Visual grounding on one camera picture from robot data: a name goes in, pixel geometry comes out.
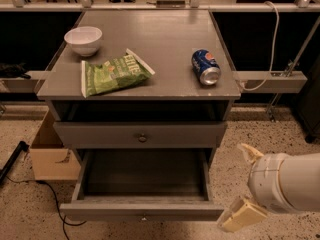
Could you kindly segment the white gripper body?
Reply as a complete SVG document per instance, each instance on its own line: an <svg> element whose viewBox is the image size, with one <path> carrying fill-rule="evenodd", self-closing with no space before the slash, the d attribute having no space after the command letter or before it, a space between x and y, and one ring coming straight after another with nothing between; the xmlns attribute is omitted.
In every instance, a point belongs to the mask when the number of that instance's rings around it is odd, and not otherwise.
<svg viewBox="0 0 320 240"><path fill-rule="evenodd" d="M291 211L291 205L280 187L280 168L288 158L284 153L267 154L251 167L248 187L256 202L269 212L284 214Z"/></svg>

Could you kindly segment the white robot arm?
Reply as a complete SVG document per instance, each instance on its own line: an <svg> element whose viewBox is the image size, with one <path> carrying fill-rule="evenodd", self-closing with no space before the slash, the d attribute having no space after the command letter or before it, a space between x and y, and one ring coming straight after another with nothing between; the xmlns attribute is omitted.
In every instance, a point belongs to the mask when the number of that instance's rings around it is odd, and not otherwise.
<svg viewBox="0 0 320 240"><path fill-rule="evenodd" d="M218 219L224 232L236 232L257 224L268 213L296 214L320 211L320 154L291 156L263 154L239 143L245 161L251 165L248 188L251 197L238 195Z"/></svg>

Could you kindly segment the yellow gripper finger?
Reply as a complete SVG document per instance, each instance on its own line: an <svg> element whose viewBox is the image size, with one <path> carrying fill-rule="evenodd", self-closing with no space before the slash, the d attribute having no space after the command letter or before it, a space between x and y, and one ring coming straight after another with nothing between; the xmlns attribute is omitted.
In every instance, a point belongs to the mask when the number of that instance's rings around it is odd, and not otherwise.
<svg viewBox="0 0 320 240"><path fill-rule="evenodd" d="M254 164L264 156L262 152L246 143L239 143L237 148L242 152L243 157L248 164Z"/></svg>
<svg viewBox="0 0 320 240"><path fill-rule="evenodd" d="M234 233L266 219L268 212L248 197L236 197L218 219L218 228Z"/></svg>

